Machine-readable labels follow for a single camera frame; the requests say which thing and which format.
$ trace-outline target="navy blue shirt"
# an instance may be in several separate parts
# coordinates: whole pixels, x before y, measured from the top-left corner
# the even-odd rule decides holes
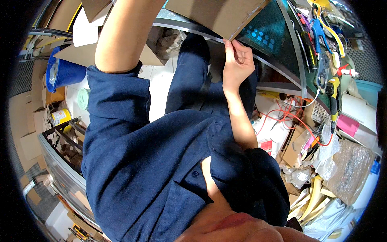
[[[125,74],[87,68],[90,125],[82,174],[98,225],[115,241],[173,241],[208,197],[200,162],[236,212],[284,226],[289,199],[277,162],[262,149],[243,151],[229,117],[197,110],[149,123],[149,80],[141,63]]]

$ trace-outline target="yellow paint can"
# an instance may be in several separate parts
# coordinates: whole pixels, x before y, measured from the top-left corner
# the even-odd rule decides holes
[[[56,112],[51,113],[51,119],[52,119],[52,123],[55,126],[58,126],[58,125],[63,124],[67,121],[70,121],[71,114],[66,108],[64,108],[64,109],[61,109],[61,110],[58,110]],[[70,129],[71,129],[71,126],[68,125],[65,127],[64,132],[67,132]]]

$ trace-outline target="metal ruler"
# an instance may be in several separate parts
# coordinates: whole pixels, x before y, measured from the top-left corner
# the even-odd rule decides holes
[[[279,6],[279,9],[282,12],[282,15],[285,18],[285,22],[286,22],[286,25],[288,26],[290,37],[291,37],[291,40],[293,42],[294,50],[296,52],[298,70],[300,72],[301,97],[308,98],[308,96],[307,96],[307,79],[305,77],[305,68],[304,68],[304,62],[302,59],[300,44],[298,43],[296,32],[294,30],[294,27],[292,25],[292,22],[291,22],[289,15],[288,15],[288,12],[285,8],[285,5],[282,3],[282,0],[277,0],[277,4]]]

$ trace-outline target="blue container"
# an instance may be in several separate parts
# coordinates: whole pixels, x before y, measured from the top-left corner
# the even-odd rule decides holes
[[[382,85],[363,80],[355,80],[355,82],[361,97],[366,99],[370,105],[376,107],[378,103],[378,92],[382,88]]]
[[[55,47],[48,59],[47,71],[46,71],[46,86],[47,90],[51,93],[56,91],[56,88],[64,87],[67,85],[81,82],[86,75],[86,67],[78,65],[66,60],[59,59],[57,78],[53,85],[50,83],[50,70],[52,65],[57,60],[54,55],[61,51],[64,47]]]

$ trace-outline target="hand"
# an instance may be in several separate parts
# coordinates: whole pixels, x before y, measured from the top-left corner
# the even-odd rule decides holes
[[[226,48],[226,64],[223,69],[223,91],[239,94],[239,86],[255,70],[251,48],[243,46],[236,39],[223,39]]]

